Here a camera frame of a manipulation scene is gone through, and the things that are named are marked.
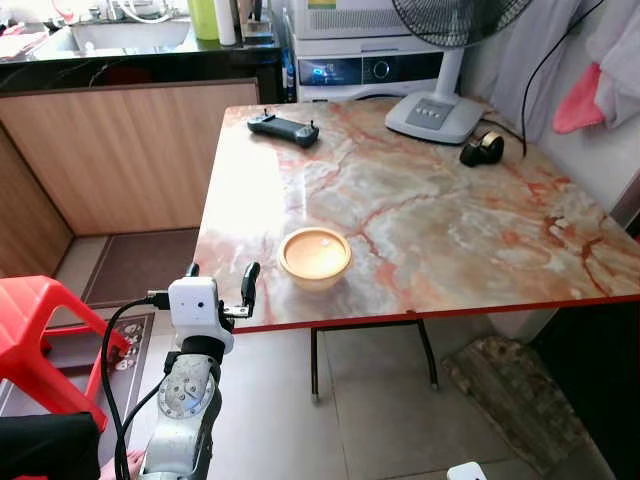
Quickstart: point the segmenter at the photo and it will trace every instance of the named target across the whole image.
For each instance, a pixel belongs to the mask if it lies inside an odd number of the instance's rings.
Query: remote controller
[[[284,120],[277,118],[274,114],[267,113],[266,108],[264,115],[252,118],[247,122],[247,126],[252,132],[283,138],[304,148],[313,145],[320,132],[320,129],[313,124],[313,120],[309,125]]]

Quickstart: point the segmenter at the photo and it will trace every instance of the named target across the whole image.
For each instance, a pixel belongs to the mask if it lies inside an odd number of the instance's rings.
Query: fan base
[[[463,143],[484,113],[482,105],[458,95],[415,92],[387,113],[391,130],[438,143]]]

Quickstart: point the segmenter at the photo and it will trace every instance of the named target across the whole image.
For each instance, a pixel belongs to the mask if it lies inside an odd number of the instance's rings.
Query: fan stand
[[[482,105],[455,93],[463,53],[463,49],[445,51],[436,89],[400,100],[387,113],[387,128],[432,142],[463,143],[484,113]]]

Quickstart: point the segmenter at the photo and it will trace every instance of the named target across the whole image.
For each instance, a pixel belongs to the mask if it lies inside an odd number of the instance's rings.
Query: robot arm
[[[186,276],[169,287],[171,321],[179,352],[158,391],[158,422],[140,480],[204,480],[212,455],[211,430],[220,412],[220,364],[233,348],[235,318],[253,314],[260,265],[247,267],[242,305],[225,308],[211,277]]]

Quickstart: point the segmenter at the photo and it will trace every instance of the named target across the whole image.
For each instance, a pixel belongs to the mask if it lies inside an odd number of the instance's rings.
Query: black countertop
[[[173,47],[97,49],[82,52],[69,27],[27,54],[0,62],[0,95],[60,89],[174,83],[205,80],[258,79],[260,102],[282,101],[281,49],[277,43],[223,46],[199,40],[193,28]]]

